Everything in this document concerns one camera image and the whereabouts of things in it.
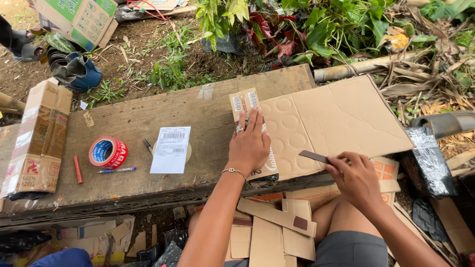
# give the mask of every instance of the sandal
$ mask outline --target sandal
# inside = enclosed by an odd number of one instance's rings
[[[35,51],[38,48],[40,47],[24,45],[23,48],[21,49],[21,57],[13,55],[13,59],[18,60],[18,61],[39,61],[39,59],[41,58],[41,55],[43,55],[45,50],[43,49],[43,52],[41,54],[39,54],[38,56],[35,56]]]
[[[13,37],[18,39],[18,41],[20,41],[20,43],[22,44],[27,44],[31,41],[33,41],[36,36],[34,34],[31,34],[30,37],[27,37],[26,34],[27,34],[27,30],[13,30]]]

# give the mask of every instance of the bubble pattern cardboard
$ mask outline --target bubble pattern cardboard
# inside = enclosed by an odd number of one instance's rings
[[[370,76],[283,95],[261,103],[279,180],[322,171],[323,163],[299,156],[353,151],[375,157],[414,148]]]

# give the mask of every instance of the green printed box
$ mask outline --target green printed box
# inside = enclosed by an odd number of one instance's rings
[[[103,37],[110,38],[117,27],[113,22],[117,3],[113,0],[37,0],[35,6],[66,38],[87,51],[94,49]]]

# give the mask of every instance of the shorts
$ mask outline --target shorts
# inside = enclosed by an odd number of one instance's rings
[[[387,267],[388,246],[380,237],[357,231],[329,234],[315,250],[315,262],[308,267]],[[245,261],[227,261],[224,267],[248,267]]]

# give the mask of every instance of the gold bracelet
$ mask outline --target gold bracelet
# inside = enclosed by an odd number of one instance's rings
[[[224,172],[238,172],[239,174],[241,174],[244,179],[247,181],[247,176],[241,172],[240,170],[236,170],[236,169],[233,169],[233,168],[229,168],[229,169],[224,169],[221,173],[224,173]]]

